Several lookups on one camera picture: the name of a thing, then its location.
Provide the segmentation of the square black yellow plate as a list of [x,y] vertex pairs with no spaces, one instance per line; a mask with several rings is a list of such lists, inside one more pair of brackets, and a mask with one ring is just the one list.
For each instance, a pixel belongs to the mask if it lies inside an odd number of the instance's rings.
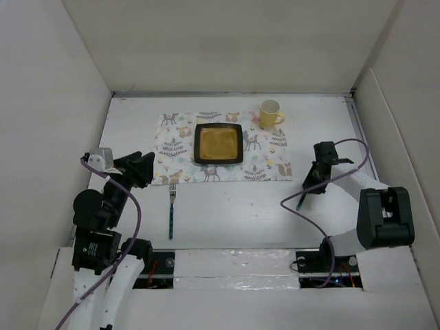
[[194,140],[196,164],[230,165],[243,162],[243,130],[240,124],[197,124]]

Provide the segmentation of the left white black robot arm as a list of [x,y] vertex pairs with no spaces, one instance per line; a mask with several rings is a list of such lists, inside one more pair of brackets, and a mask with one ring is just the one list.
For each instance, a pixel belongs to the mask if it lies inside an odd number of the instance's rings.
[[93,148],[80,163],[105,179],[101,191],[86,189],[73,202],[74,304],[60,329],[119,329],[122,309],[138,276],[153,266],[150,241],[139,239],[140,203],[133,188],[153,180],[153,152],[113,158],[110,148]]

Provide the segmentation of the fork with teal handle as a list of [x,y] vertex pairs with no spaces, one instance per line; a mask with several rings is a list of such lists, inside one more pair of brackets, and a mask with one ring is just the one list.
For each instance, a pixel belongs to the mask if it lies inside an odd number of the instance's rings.
[[174,203],[177,193],[177,187],[175,182],[169,184],[169,197],[170,197],[170,209],[169,209],[169,228],[168,228],[168,239],[173,239],[174,230]]

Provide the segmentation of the animal print cloth placemat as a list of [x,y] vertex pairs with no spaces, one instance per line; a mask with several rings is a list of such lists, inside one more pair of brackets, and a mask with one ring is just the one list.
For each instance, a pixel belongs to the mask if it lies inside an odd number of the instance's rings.
[[[195,129],[198,124],[239,124],[243,129],[243,162],[201,165],[195,162]],[[165,186],[199,182],[278,181],[292,178],[287,136],[282,127],[258,126],[258,113],[172,113],[159,117],[155,135],[152,184]]]

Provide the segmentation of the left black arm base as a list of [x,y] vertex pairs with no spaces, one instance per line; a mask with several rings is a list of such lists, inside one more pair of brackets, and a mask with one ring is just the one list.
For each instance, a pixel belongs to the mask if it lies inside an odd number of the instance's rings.
[[154,250],[151,262],[136,279],[134,289],[172,289],[174,287],[175,251]]

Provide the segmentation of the knife with blue handle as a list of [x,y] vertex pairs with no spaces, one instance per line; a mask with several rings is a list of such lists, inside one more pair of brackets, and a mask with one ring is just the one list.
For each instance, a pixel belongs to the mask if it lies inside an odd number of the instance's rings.
[[301,209],[301,207],[302,207],[302,204],[303,204],[303,202],[304,202],[306,196],[307,196],[307,193],[303,193],[303,194],[301,195],[301,197],[300,197],[300,199],[299,199],[299,201],[298,201],[298,204],[297,204],[297,206],[296,206],[296,211],[300,211],[300,209]]

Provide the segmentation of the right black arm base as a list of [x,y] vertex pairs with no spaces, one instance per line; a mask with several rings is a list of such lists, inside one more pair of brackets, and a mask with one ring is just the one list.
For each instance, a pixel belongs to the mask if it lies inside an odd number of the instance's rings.
[[363,288],[356,255],[336,256],[331,265],[330,248],[323,241],[318,249],[297,250],[289,268],[297,273],[301,289]]

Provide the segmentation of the yellow ceramic mug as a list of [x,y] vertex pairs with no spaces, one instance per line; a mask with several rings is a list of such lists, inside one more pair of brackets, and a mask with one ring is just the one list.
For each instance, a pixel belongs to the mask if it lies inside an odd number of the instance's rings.
[[260,105],[259,124],[262,127],[273,127],[284,123],[285,115],[281,113],[281,106],[275,100],[265,100]]

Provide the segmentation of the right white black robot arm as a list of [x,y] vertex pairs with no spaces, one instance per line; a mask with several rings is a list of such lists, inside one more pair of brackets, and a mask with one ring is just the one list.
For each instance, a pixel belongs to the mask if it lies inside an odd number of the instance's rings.
[[335,142],[319,142],[313,149],[315,160],[302,183],[302,188],[309,191],[301,195],[296,209],[300,209],[307,195],[325,193],[328,181],[358,202],[355,227],[320,244],[321,268],[334,270],[342,264],[343,256],[413,244],[413,214],[405,188],[388,186],[359,171],[353,161],[338,156]]

